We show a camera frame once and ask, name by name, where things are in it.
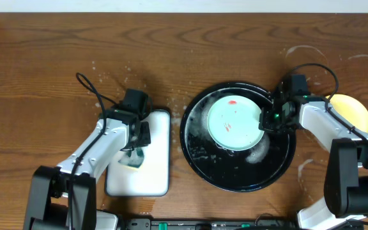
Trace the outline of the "green yellow foamy sponge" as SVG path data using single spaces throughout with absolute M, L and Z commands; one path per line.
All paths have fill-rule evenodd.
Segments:
M 133 169 L 138 169 L 144 162 L 144 152 L 142 148 L 135 148 L 123 151 L 122 157 L 118 160 L 118 163 L 131 167 Z

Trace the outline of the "mint green plate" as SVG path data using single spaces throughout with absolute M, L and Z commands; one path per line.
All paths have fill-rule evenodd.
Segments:
M 208 111 L 207 129 L 221 147 L 243 151 L 254 147 L 263 137 L 259 129 L 260 107 L 251 99 L 230 95 L 218 99 Z

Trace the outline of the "yellow plate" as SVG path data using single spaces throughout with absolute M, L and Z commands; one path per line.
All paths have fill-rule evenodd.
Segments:
M 368 134 L 368 110 L 357 99 L 336 94 L 330 100 L 333 108 L 357 129 Z

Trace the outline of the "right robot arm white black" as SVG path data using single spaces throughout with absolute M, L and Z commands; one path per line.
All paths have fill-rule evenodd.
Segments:
M 368 134 L 336 112 L 323 96 L 276 98 L 263 107 L 259 128 L 276 134 L 309 131 L 329 152 L 323 197 L 298 212 L 301 229 L 368 223 Z

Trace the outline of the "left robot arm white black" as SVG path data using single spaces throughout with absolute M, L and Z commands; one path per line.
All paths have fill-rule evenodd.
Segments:
M 117 229 L 115 214 L 96 208 L 96 184 L 117 152 L 150 144 L 148 113 L 111 109 L 66 160 L 34 172 L 24 229 Z

